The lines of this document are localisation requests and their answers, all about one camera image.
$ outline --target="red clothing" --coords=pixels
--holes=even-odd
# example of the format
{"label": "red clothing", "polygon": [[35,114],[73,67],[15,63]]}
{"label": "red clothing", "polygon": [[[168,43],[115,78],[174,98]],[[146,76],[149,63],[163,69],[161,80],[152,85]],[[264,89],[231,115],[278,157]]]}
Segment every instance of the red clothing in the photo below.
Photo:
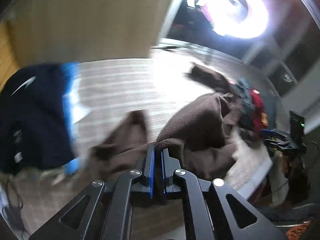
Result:
{"label": "red clothing", "polygon": [[264,112],[263,101],[260,94],[253,92],[254,89],[250,89],[250,95],[252,97],[252,103],[254,105],[254,112],[252,115],[252,121],[254,126],[254,133],[257,137],[260,137],[260,132],[262,129],[266,129],[268,126],[267,115]]}

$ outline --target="white tag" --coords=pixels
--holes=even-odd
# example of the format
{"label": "white tag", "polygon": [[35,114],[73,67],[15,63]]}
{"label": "white tag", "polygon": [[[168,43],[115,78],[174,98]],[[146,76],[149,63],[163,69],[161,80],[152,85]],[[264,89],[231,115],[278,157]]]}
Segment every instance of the white tag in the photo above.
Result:
{"label": "white tag", "polygon": [[21,162],[21,160],[23,159],[21,152],[17,153],[14,157],[14,160],[16,163]]}

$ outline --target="white swoosh logo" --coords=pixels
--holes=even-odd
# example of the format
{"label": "white swoosh logo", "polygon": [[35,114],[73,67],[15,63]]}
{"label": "white swoosh logo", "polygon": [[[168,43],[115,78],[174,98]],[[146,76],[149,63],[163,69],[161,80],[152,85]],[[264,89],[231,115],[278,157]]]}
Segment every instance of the white swoosh logo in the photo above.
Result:
{"label": "white swoosh logo", "polygon": [[15,92],[17,92],[17,91],[18,91],[21,87],[23,87],[24,85],[26,85],[26,87],[27,87],[27,86],[30,85],[35,79],[36,79],[35,76],[32,77],[32,78],[29,78],[26,82],[24,82],[21,86],[19,86],[19,87],[15,90]]}

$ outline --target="silver screw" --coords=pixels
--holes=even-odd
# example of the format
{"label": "silver screw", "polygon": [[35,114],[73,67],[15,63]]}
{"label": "silver screw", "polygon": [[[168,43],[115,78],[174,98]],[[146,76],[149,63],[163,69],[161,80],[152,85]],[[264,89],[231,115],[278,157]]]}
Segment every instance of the silver screw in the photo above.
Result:
{"label": "silver screw", "polygon": [[216,185],[217,187],[222,187],[224,185],[223,179],[214,179],[213,184]]}
{"label": "silver screw", "polygon": [[92,186],[94,186],[94,187],[101,187],[102,184],[103,184],[103,182],[102,182],[102,180],[100,180],[100,179],[96,179],[96,180],[94,180],[94,181],[92,182]]}
{"label": "silver screw", "polygon": [[186,174],[186,171],[183,169],[177,169],[175,173],[179,176],[183,176],[184,174]]}
{"label": "silver screw", "polygon": [[134,169],[134,170],[130,171],[130,174],[132,176],[138,176],[138,175],[140,175],[140,173],[141,173],[141,171],[137,170],[137,169]]}

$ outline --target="beige wall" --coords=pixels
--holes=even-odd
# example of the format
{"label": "beige wall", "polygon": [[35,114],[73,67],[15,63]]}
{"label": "beige wall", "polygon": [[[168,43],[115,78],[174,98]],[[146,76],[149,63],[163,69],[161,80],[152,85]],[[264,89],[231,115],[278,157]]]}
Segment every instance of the beige wall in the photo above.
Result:
{"label": "beige wall", "polygon": [[15,60],[6,23],[0,24],[0,90],[5,82],[19,69]]}
{"label": "beige wall", "polygon": [[171,0],[16,0],[6,16],[21,66],[147,57]]}

